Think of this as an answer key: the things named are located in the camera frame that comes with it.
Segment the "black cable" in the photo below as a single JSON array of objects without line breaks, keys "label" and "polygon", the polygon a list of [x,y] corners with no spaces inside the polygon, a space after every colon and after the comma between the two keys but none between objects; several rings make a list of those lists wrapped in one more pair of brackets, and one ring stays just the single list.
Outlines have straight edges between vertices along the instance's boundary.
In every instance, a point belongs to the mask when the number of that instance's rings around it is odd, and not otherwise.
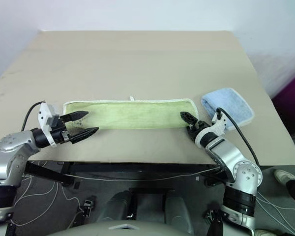
[{"label": "black cable", "polygon": [[216,181],[219,181],[219,182],[221,182],[223,184],[226,184],[226,181],[219,178],[219,177],[216,177],[216,176],[213,176],[213,175],[208,175],[208,174],[201,174],[201,175],[204,176],[204,177],[207,177],[207,178],[212,178],[212,179],[214,179]]},{"label": "black cable", "polygon": [[25,129],[25,125],[26,125],[26,122],[28,121],[28,118],[29,118],[30,113],[31,113],[31,111],[33,110],[33,108],[36,107],[37,105],[43,103],[43,102],[45,102],[45,101],[36,102],[35,104],[33,104],[33,105],[30,107],[29,111],[26,113],[26,116],[25,116],[25,118],[24,118],[23,125],[22,125],[22,128],[21,128],[21,132],[24,131],[24,129]]},{"label": "black cable", "polygon": [[241,132],[240,128],[238,127],[238,125],[236,124],[236,122],[233,120],[233,118],[223,108],[218,107],[216,109],[216,111],[218,113],[219,112],[223,112],[227,116],[227,118],[233,123],[233,125],[235,126],[237,132],[239,133],[239,135],[241,136],[241,138],[244,140],[244,142],[247,145],[248,149],[250,150],[252,156],[254,157],[257,166],[260,168],[260,163],[259,163],[259,161],[257,159],[257,156],[256,156],[255,152],[253,151],[252,147],[248,143],[247,139],[245,138],[245,136],[243,135],[243,133]]}]

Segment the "white cable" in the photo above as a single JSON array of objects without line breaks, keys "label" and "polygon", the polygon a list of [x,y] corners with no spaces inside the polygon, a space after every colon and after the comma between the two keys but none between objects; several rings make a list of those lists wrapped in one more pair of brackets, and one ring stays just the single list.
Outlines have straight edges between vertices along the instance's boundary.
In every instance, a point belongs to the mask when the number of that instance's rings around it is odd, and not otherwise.
[{"label": "white cable", "polygon": [[32,176],[30,176],[28,178],[25,178],[25,179],[22,180],[22,182],[25,181],[25,180],[31,179],[31,178],[32,178]]},{"label": "white cable", "polygon": [[81,212],[83,212],[83,210],[82,210],[82,208],[81,208],[80,200],[79,200],[77,197],[73,197],[73,198],[68,199],[67,196],[66,196],[66,194],[64,193],[63,186],[62,186],[62,192],[63,192],[63,195],[64,195],[64,197],[65,197],[65,199],[66,199],[67,201],[71,201],[71,200],[73,200],[73,199],[77,200],[77,202],[78,202],[78,204],[79,204],[79,205],[78,205],[78,206],[79,206],[79,209],[80,209]]},{"label": "white cable", "polygon": [[295,229],[293,228],[292,225],[290,225],[290,223],[285,219],[285,217],[283,216],[283,214],[280,212],[280,210],[274,206],[268,199],[266,199],[261,193],[259,193],[271,206],[273,206],[274,209],[276,209],[276,211],[280,214],[280,216],[282,217],[282,219],[285,221],[285,223],[295,232]]},{"label": "white cable", "polygon": [[70,228],[71,228],[71,226],[72,226],[73,223],[74,223],[75,217],[77,217],[77,215],[78,215],[78,214],[81,214],[81,213],[82,213],[82,211],[79,211],[79,212],[77,212],[77,213],[74,215],[74,217],[73,217],[73,219],[71,220],[71,222],[70,222],[69,226],[67,227],[67,229],[70,229]]},{"label": "white cable", "polygon": [[33,222],[33,221],[39,219],[41,216],[43,216],[43,215],[49,210],[49,208],[50,208],[50,207],[52,206],[52,204],[55,202],[55,199],[56,199],[57,193],[58,193],[58,183],[57,183],[56,193],[55,193],[55,196],[54,196],[52,202],[51,202],[50,205],[47,207],[47,209],[46,209],[43,213],[41,213],[38,217],[36,217],[35,219],[30,220],[29,222],[24,223],[24,224],[16,224],[15,222],[13,222],[13,220],[11,220],[11,222],[12,222],[14,225],[16,225],[16,226],[24,226],[24,225],[27,225],[27,224],[29,224],[29,223],[31,223],[31,222]]},{"label": "white cable", "polygon": [[54,182],[54,184],[53,184],[53,186],[51,187],[51,189],[50,189],[48,192],[46,192],[46,193],[35,193],[35,194],[26,195],[26,196],[20,198],[19,200],[22,200],[22,199],[27,198],[27,197],[46,195],[46,194],[50,193],[50,192],[54,189],[55,184],[56,184],[56,183]]},{"label": "white cable", "polygon": [[196,172],[193,174],[188,174],[188,175],[180,175],[180,176],[172,176],[172,177],[166,177],[166,178],[156,178],[156,179],[103,179],[103,178],[89,178],[89,177],[82,177],[82,176],[74,176],[74,175],[66,175],[66,176],[71,176],[75,178],[82,178],[82,179],[88,179],[88,180],[98,180],[98,181],[159,181],[159,180],[167,180],[167,179],[172,179],[172,178],[178,178],[178,177],[184,177],[184,176],[195,176],[198,174],[201,174],[203,172],[208,172],[212,170],[219,169],[219,167],[212,168],[209,170],[204,170],[200,172]]},{"label": "white cable", "polygon": [[26,188],[26,190],[24,191],[24,193],[20,196],[20,198],[15,202],[14,205],[16,205],[23,197],[24,195],[26,194],[26,192],[28,191],[28,189],[30,188],[30,184],[31,184],[31,180],[32,180],[32,177],[29,177],[29,184],[28,184],[28,187]]},{"label": "white cable", "polygon": [[261,205],[261,203],[259,202],[258,199],[256,199],[257,203],[262,207],[262,209],[272,218],[274,219],[277,223],[279,223],[280,225],[282,225],[285,229],[287,229],[288,231],[290,231],[290,233],[295,234],[293,231],[291,231],[289,228],[287,228],[282,222],[280,222],[278,219],[276,219],[273,215],[271,215],[265,208],[263,205]]},{"label": "white cable", "polygon": [[22,174],[22,178],[27,178],[27,177],[31,177],[32,175],[29,174]]},{"label": "white cable", "polygon": [[295,210],[295,208],[286,208],[286,207],[281,207],[281,206],[277,206],[277,205],[275,205],[275,204],[273,204],[273,203],[271,203],[268,199],[266,199],[260,192],[258,192],[259,194],[260,194],[260,196],[262,196],[265,200],[262,200],[261,198],[258,198],[258,197],[256,197],[257,199],[259,199],[261,202],[264,202],[264,203],[266,203],[266,204],[270,204],[270,205],[272,205],[272,206],[274,206],[274,207],[277,207],[277,208],[280,208],[280,209],[283,209],[283,210]]}]

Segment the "small device on floor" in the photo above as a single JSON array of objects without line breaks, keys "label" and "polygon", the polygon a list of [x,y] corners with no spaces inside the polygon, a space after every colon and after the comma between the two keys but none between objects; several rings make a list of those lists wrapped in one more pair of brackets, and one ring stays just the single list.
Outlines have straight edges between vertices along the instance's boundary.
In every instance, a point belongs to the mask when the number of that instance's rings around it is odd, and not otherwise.
[{"label": "small device on floor", "polygon": [[208,209],[203,214],[203,219],[205,222],[210,225],[214,220],[222,220],[221,219],[221,210],[219,209]]},{"label": "small device on floor", "polygon": [[78,206],[74,221],[72,225],[69,225],[69,228],[83,225],[85,223],[85,219],[90,218],[91,212],[95,208],[95,200],[96,197],[91,196],[84,201],[83,206]]}]

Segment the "purple wall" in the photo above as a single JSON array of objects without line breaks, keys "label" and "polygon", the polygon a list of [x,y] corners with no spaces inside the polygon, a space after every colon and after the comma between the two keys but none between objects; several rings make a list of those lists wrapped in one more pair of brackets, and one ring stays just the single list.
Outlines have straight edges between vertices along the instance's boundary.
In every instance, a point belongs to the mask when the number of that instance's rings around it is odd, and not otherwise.
[{"label": "purple wall", "polygon": [[295,133],[295,79],[272,100],[285,127],[292,135]]}]

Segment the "shoe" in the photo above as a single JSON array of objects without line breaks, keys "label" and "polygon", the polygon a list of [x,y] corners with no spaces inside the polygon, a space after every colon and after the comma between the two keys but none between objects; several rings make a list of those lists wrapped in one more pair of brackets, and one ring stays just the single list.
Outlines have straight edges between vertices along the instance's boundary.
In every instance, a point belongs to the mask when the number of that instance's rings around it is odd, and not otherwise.
[{"label": "shoe", "polygon": [[276,170],[274,171],[274,177],[281,185],[286,185],[286,183],[290,180],[295,180],[295,176],[291,173],[283,171],[283,170]]},{"label": "shoe", "polygon": [[266,230],[255,230],[255,236],[277,236],[277,235]]}]

